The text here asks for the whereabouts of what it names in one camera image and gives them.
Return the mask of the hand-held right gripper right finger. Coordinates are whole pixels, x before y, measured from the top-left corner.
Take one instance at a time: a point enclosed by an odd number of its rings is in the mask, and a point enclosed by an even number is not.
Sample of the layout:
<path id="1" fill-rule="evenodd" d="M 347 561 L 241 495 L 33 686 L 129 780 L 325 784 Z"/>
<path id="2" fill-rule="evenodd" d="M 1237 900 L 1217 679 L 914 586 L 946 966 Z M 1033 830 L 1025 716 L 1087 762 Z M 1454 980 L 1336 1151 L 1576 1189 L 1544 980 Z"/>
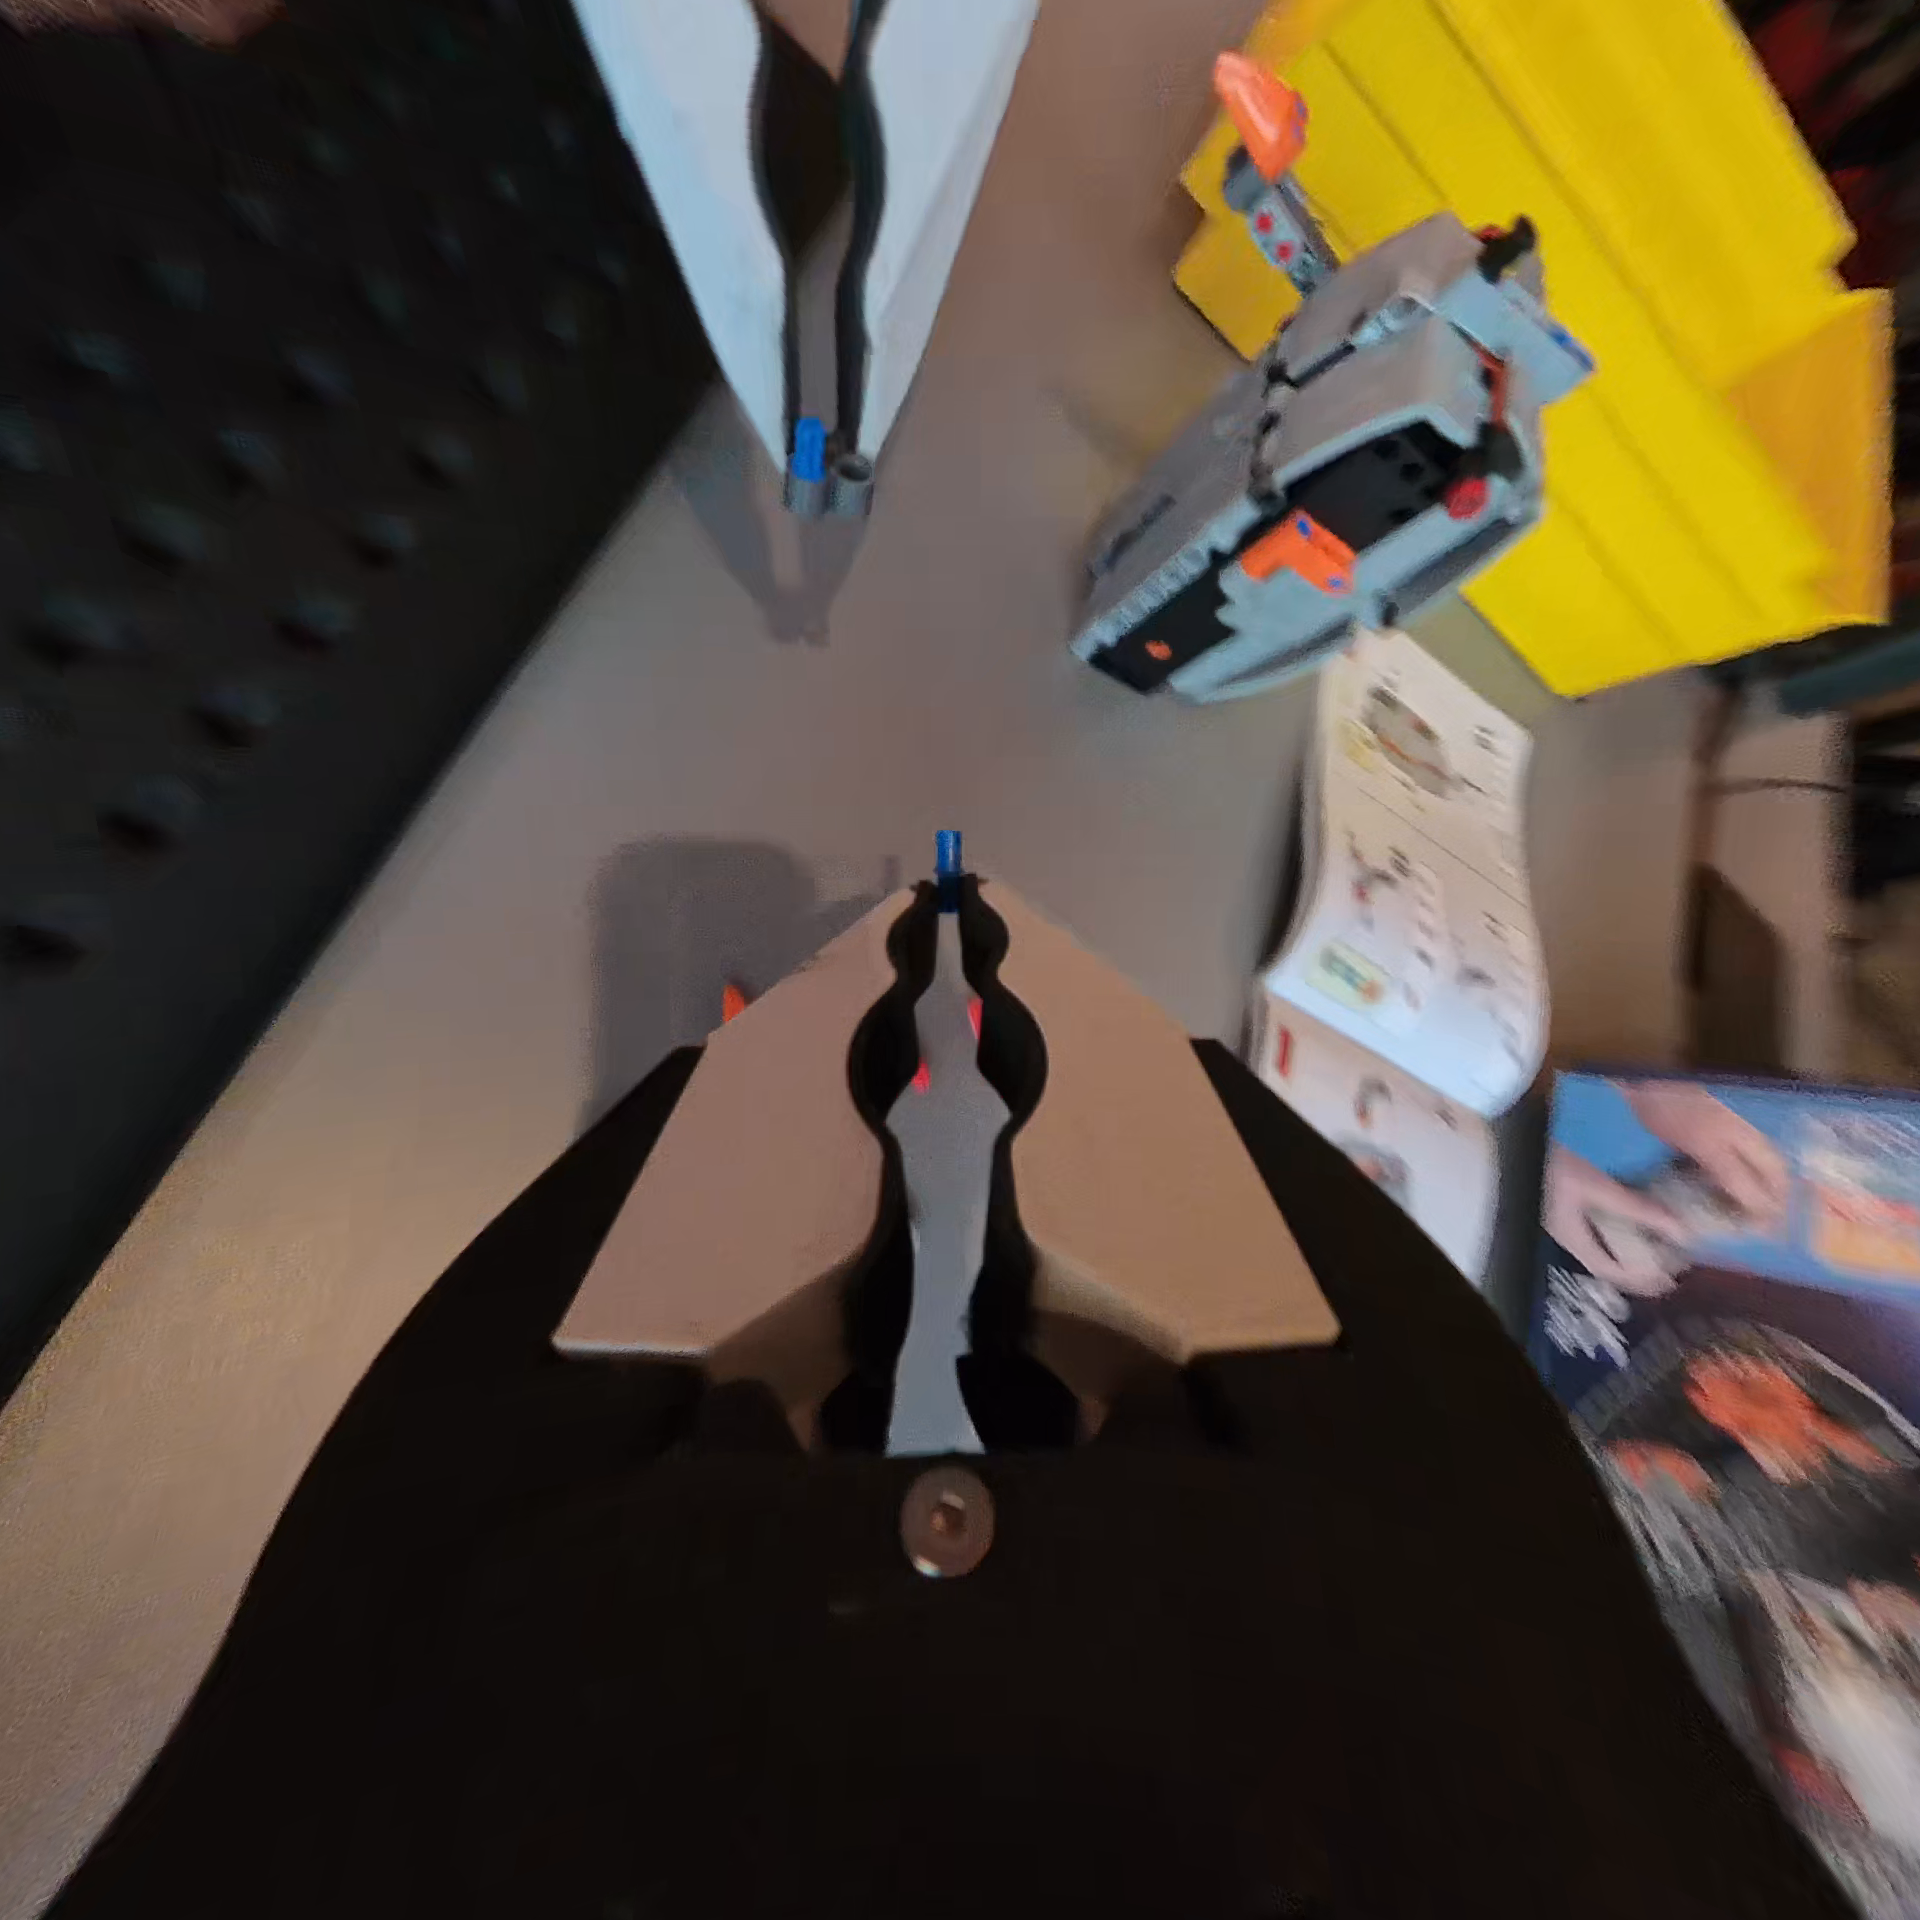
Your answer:
<path id="1" fill-rule="evenodd" d="M 1340 1318 L 1186 1027 L 1000 882 L 960 943 L 1003 1102 L 960 1380 L 990 1444 L 1069 1444 L 1136 1386 L 1330 1350 Z"/>

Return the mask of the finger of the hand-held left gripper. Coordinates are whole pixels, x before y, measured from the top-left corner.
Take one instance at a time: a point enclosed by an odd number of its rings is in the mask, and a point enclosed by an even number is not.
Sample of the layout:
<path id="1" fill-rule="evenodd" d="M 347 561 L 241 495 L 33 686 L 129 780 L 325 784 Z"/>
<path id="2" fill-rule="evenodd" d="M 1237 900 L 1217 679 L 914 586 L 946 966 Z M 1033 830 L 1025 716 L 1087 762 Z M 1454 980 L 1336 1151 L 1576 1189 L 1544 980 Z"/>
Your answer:
<path id="1" fill-rule="evenodd" d="M 830 476 L 872 480 L 939 317 L 1039 2 L 857 2 L 853 213 L 836 276 Z"/>
<path id="2" fill-rule="evenodd" d="M 768 23 L 754 2 L 577 2 L 575 20 L 716 369 L 784 466 L 793 269 L 762 151 Z"/>

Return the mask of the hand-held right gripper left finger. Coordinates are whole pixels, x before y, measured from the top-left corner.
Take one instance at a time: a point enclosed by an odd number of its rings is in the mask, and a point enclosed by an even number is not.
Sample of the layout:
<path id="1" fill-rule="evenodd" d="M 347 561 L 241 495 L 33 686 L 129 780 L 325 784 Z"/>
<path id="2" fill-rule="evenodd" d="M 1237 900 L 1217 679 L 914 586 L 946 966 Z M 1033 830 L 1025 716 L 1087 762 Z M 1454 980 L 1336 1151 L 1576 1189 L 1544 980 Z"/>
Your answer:
<path id="1" fill-rule="evenodd" d="M 804 1444 L 872 1444 L 914 1290 L 893 1112 L 919 1070 L 919 888 L 697 1051 L 554 1347 L 751 1380 Z"/>

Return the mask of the grey desk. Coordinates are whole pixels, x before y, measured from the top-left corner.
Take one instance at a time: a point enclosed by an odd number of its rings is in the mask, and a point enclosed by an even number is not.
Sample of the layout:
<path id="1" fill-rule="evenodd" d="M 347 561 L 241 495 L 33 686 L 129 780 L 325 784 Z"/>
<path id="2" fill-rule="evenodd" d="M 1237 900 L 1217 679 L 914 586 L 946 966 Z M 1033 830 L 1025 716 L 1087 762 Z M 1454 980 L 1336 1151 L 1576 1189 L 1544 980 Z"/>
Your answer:
<path id="1" fill-rule="evenodd" d="M 179 1719 L 280 1503 L 425 1286 L 722 962 L 990 879 L 1237 1039 L 1312 694 L 1069 663 L 1092 516 L 1228 369 L 1171 287 L 1260 2 L 1044 2 L 826 637 L 728 398 L 640 491 L 2 1414 L 2 1914 Z"/>

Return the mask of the white instruction booklet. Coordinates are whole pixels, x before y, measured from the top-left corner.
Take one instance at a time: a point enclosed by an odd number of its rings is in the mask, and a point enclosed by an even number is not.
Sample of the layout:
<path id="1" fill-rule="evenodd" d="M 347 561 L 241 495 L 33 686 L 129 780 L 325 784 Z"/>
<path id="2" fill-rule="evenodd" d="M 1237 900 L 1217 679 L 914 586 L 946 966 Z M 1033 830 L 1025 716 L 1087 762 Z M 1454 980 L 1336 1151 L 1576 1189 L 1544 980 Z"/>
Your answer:
<path id="1" fill-rule="evenodd" d="M 1544 1064 L 1522 850 L 1531 736 L 1400 630 L 1324 666 L 1304 868 L 1253 1004 L 1251 1064 L 1476 1286 L 1494 1129 Z"/>

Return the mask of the grey black robot model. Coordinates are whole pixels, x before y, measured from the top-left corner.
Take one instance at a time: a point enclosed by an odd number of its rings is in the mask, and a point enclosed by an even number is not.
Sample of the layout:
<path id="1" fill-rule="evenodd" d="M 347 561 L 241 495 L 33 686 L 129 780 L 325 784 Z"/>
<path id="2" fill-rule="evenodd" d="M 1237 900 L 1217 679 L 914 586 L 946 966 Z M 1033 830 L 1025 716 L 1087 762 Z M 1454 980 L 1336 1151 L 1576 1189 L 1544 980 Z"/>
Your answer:
<path id="1" fill-rule="evenodd" d="M 1462 590 L 1544 509 L 1542 412 L 1593 373 L 1551 313 L 1540 231 L 1432 213 L 1340 263 L 1296 181 L 1308 108 L 1246 52 L 1223 202 L 1300 305 L 1096 527 L 1069 652 L 1225 702 Z"/>

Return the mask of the blue robot kit box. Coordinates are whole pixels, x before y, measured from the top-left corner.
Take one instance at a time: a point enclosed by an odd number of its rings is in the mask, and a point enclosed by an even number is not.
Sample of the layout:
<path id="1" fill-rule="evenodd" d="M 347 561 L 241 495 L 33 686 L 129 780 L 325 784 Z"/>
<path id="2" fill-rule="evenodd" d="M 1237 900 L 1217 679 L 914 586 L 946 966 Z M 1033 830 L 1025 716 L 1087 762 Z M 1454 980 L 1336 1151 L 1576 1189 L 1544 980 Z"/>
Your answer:
<path id="1" fill-rule="evenodd" d="M 1918 1093 L 1562 1070 L 1525 1350 L 1694 1680 L 1918 1914 Z"/>

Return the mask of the black perforated panel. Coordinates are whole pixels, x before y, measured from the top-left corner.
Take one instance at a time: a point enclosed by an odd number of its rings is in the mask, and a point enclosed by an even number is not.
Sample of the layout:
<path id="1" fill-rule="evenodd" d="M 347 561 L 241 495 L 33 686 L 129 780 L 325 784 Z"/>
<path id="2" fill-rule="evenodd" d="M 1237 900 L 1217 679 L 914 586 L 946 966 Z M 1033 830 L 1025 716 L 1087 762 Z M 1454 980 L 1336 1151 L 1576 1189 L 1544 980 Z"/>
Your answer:
<path id="1" fill-rule="evenodd" d="M 2 1396 L 707 398 L 569 2 L 2 28 Z"/>

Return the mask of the yellow plastic bin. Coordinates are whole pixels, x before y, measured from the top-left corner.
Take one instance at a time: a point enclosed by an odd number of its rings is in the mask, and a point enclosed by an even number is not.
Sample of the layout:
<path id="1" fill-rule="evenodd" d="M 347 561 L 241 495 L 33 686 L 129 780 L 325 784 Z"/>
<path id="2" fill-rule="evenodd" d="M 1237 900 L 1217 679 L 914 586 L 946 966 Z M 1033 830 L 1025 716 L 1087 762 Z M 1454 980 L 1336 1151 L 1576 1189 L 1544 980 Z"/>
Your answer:
<path id="1" fill-rule="evenodd" d="M 1885 624 L 1893 301 L 1726 2 L 1271 2 L 1340 255 L 1531 217 L 1596 374 L 1465 597 L 1564 698 Z"/>

